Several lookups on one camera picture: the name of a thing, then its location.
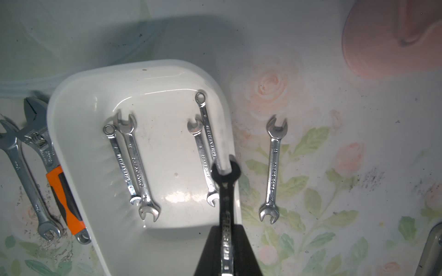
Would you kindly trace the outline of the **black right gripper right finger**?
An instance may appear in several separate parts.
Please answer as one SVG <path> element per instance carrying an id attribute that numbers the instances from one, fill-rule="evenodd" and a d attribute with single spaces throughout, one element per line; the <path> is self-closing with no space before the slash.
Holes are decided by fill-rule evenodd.
<path id="1" fill-rule="evenodd" d="M 263 276 L 242 225 L 234 225 L 233 247 L 235 276 Z"/>

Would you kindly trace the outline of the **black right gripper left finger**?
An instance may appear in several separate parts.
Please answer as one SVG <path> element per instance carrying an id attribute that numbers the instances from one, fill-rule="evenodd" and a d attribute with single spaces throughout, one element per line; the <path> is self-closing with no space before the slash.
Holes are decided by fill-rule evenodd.
<path id="1" fill-rule="evenodd" d="M 213 226 L 209 232 L 194 276 L 221 275 L 221 228 Z"/>

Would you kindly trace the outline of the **silver double open-end wrench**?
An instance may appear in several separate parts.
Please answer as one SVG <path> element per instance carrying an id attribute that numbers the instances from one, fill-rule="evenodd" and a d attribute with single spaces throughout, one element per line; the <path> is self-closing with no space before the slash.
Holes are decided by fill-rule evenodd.
<path id="1" fill-rule="evenodd" d="M 276 205 L 280 147 L 283 138 L 288 132 L 286 119 L 284 119 L 281 126 L 276 126 L 276 121 L 276 115 L 273 115 L 266 125 L 266 130 L 270 137 L 269 170 L 265 202 L 259 209 L 261 222 L 263 222 L 266 216 L 270 216 L 271 224 L 275 224 L 280 216 L 279 209 Z"/>

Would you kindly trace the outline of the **small silver combination wrench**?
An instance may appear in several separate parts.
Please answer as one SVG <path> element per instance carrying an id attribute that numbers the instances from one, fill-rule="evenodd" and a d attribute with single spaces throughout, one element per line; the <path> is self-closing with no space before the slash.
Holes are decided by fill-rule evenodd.
<path id="1" fill-rule="evenodd" d="M 206 96 L 204 92 L 197 92 L 195 96 L 195 101 L 198 103 L 200 108 L 200 113 L 203 119 L 203 125 L 206 131 L 206 137 L 208 140 L 209 151 L 212 156 L 212 169 L 211 177 L 215 184 L 218 186 L 219 192 L 219 225 L 222 226 L 222 236 L 224 238 L 223 242 L 223 259 L 221 276 L 234 276 L 233 274 L 233 254 L 231 249 L 233 248 L 232 243 L 229 241 L 228 236 L 230 231 L 227 229 L 228 226 L 232 227 L 234 223 L 234 186 L 239 176 L 241 175 L 241 170 L 239 165 L 235 161 L 231 161 L 232 165 L 231 173 L 227 175 L 221 174 L 221 169 L 219 168 L 218 157 L 215 140 L 213 137 L 213 131 L 211 124 L 209 122 L 209 116 L 206 109 Z"/>

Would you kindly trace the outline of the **large silver open-end wrench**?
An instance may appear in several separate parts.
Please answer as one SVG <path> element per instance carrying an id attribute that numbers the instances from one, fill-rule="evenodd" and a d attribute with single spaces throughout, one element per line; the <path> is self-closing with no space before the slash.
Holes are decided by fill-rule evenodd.
<path id="1" fill-rule="evenodd" d="M 5 132 L 1 133 L 1 150 L 9 157 L 24 191 L 32 204 L 32 208 L 36 213 L 38 218 L 38 234 L 43 239 L 51 242 L 55 238 L 61 237 L 62 226 L 50 216 L 39 193 L 29 167 L 25 162 L 21 150 L 21 141 L 17 138 L 17 127 L 6 120 L 1 120 L 1 125 L 5 129 Z"/>

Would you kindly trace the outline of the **orange handled adjustable wrench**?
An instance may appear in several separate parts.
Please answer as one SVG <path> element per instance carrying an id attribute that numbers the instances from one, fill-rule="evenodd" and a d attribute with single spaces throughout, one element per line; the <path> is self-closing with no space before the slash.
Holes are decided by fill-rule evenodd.
<path id="1" fill-rule="evenodd" d="M 38 98 L 25 98 L 26 126 L 17 132 L 17 138 L 35 150 L 42 159 L 55 202 L 71 234 L 80 244 L 89 244 L 91 238 L 49 136 L 47 107 L 48 104 Z"/>

